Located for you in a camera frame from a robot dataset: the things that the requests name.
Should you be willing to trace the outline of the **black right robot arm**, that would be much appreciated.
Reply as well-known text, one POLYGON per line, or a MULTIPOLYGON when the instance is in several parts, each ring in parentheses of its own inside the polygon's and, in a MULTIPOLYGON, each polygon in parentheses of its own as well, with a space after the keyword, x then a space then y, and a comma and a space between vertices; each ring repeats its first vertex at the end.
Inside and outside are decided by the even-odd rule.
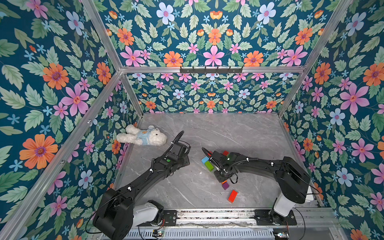
POLYGON ((202 151, 208 161, 213 164, 214 175, 220 183, 229 180, 232 184, 236 184, 237 181, 233 181, 232 177, 242 173, 267 177, 278 183, 281 193, 276 198, 272 209, 263 214, 255 211, 255 220, 259 223, 287 225, 289 221, 295 219, 290 216, 295 205, 304 204, 307 197, 311 195, 312 185, 309 174, 291 157, 265 160, 234 152, 227 155, 217 151, 210 152, 204 147, 202 151))

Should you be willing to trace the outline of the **purple cube block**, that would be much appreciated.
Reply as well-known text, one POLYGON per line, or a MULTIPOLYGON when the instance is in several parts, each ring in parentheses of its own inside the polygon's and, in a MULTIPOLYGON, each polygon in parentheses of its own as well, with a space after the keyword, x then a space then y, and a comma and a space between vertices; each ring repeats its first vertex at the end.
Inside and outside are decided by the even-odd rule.
POLYGON ((224 182, 224 183, 222 183, 222 187, 224 190, 227 190, 230 186, 229 186, 228 182, 224 182))

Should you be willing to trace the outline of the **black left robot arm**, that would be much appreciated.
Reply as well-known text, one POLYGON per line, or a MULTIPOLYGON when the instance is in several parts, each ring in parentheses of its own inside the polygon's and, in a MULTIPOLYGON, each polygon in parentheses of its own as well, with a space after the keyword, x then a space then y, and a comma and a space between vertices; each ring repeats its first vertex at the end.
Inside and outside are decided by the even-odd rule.
POLYGON ((133 227, 158 223, 164 214, 161 204, 148 201, 137 206, 136 202, 156 184, 188 166, 190 149, 191 146, 183 141, 173 141, 170 148, 152 159, 150 168, 134 181, 118 190, 107 190, 94 213, 92 225, 111 240, 122 240, 133 227))

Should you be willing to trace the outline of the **light blue block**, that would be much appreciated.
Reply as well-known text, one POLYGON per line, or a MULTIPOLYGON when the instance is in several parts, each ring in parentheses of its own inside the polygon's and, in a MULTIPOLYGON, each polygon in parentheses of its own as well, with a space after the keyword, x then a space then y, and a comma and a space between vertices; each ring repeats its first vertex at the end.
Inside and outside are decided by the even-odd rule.
POLYGON ((206 162, 208 162, 209 161, 209 157, 204 157, 203 159, 202 159, 202 163, 203 163, 203 165, 206 163, 206 162))

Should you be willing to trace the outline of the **green block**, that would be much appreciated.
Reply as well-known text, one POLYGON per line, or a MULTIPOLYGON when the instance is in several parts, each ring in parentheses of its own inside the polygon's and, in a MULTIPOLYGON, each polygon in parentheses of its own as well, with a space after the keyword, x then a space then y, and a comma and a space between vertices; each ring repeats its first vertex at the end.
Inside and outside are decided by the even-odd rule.
POLYGON ((205 166, 206 166, 206 168, 207 168, 210 172, 212 172, 212 171, 215 169, 215 167, 214 167, 209 161, 205 162, 205 166))

